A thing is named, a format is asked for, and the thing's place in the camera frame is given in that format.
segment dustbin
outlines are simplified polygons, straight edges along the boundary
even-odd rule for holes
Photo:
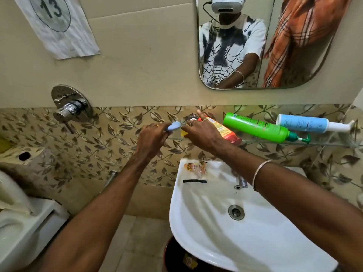
[[[197,259],[171,237],[164,250],[164,268],[167,272],[212,272],[214,266]]]

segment bracelet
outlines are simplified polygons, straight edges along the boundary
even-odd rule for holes
[[[242,81],[242,83],[245,81],[245,77],[243,76],[243,74],[240,72],[240,71],[234,71],[235,73],[239,73],[240,75],[242,75],[242,78],[243,78],[243,81]]]
[[[252,187],[253,187],[253,190],[256,191],[256,188],[254,187],[254,181],[256,179],[256,176],[257,176],[257,173],[258,171],[266,164],[266,163],[269,163],[269,162],[272,162],[271,160],[266,160],[265,162],[263,162],[256,170],[256,172],[254,173],[254,176],[253,176],[253,180],[252,180]]]

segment left hand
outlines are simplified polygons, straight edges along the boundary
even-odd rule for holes
[[[164,122],[143,126],[137,141],[135,155],[142,156],[148,161],[152,160],[170,136],[171,132],[165,131],[170,125],[171,123]]]

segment white sink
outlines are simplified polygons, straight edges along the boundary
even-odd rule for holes
[[[170,205],[171,231],[189,253],[230,271],[332,272],[337,267],[250,185],[236,190],[237,178],[224,162],[208,161],[207,183],[183,183],[196,178],[184,169],[192,162],[198,161],[180,161]],[[231,205],[243,208],[244,219],[230,217]]]

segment green pump bottle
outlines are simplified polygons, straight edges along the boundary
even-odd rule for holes
[[[233,114],[231,112],[226,114],[223,124],[227,127],[235,128],[239,131],[277,143],[283,143],[286,140],[290,142],[302,141],[307,144],[310,143],[310,135],[308,135],[306,139],[301,138],[297,133],[290,132],[285,127]]]

